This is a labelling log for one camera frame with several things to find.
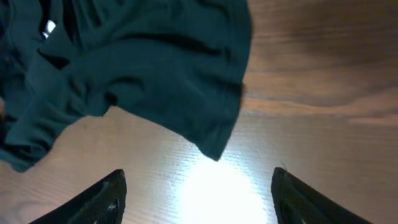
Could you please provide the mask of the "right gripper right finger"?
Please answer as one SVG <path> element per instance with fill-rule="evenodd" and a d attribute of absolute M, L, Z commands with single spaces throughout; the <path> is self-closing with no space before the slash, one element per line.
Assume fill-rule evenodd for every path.
<path fill-rule="evenodd" d="M 281 167 L 274 169 L 271 193 L 279 224 L 370 224 Z"/>

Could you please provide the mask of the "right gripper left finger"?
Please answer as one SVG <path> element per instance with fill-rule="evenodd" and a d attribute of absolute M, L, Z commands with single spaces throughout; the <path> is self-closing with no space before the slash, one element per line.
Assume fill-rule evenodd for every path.
<path fill-rule="evenodd" d="M 31 224 L 121 224 L 126 207 L 124 171 L 116 169 Z"/>

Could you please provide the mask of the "black t-shirt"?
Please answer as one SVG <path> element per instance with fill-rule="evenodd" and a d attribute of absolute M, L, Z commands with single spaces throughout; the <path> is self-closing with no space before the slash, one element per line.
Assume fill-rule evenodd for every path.
<path fill-rule="evenodd" d="M 251 32 L 245 0 L 2 1 L 1 160 L 24 172 L 112 106 L 219 160 Z"/>

